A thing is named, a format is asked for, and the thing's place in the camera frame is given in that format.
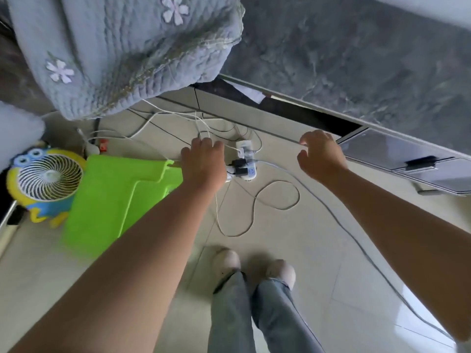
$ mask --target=dark marble surface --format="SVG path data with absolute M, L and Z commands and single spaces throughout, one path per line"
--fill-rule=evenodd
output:
M 221 74 L 471 155 L 471 32 L 374 0 L 242 0 Z

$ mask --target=red object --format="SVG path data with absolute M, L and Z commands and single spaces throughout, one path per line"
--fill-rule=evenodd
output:
M 100 153 L 108 151 L 108 139 L 99 139 L 99 143 Z

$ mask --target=foot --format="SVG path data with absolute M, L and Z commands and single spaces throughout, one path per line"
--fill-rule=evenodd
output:
M 285 260 L 275 260 L 268 266 L 267 278 L 278 279 L 283 281 L 290 290 L 293 289 L 294 283 L 296 282 L 296 272 L 294 267 L 289 265 Z
M 212 270 L 218 280 L 240 270 L 239 255 L 231 249 L 222 249 L 212 260 Z

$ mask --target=fan grille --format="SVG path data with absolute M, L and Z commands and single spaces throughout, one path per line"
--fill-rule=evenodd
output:
M 82 168 L 71 158 L 46 154 L 18 174 L 21 192 L 36 201 L 57 201 L 71 196 L 82 178 Z

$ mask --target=fan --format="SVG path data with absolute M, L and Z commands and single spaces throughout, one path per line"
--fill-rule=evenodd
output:
M 33 148 L 13 160 L 7 188 L 30 211 L 32 222 L 53 217 L 56 228 L 68 216 L 84 168 L 85 160 L 73 152 Z

